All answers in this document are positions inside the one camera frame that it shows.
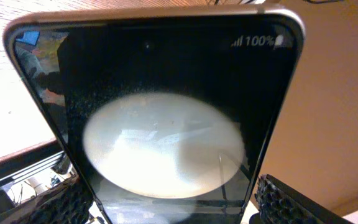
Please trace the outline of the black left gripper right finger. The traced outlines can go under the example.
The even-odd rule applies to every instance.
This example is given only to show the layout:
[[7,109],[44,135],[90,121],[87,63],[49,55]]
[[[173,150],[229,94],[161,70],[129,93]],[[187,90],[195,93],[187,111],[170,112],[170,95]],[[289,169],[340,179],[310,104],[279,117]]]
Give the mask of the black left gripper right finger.
[[351,224],[274,176],[259,177],[255,199],[264,224]]

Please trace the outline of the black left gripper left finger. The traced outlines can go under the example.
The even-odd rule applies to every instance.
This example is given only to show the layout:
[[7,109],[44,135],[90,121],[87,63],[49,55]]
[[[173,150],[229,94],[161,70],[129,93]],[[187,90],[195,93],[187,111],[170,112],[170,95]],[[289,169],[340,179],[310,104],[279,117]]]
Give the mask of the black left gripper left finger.
[[78,175],[0,214],[0,224],[84,224],[93,195]]

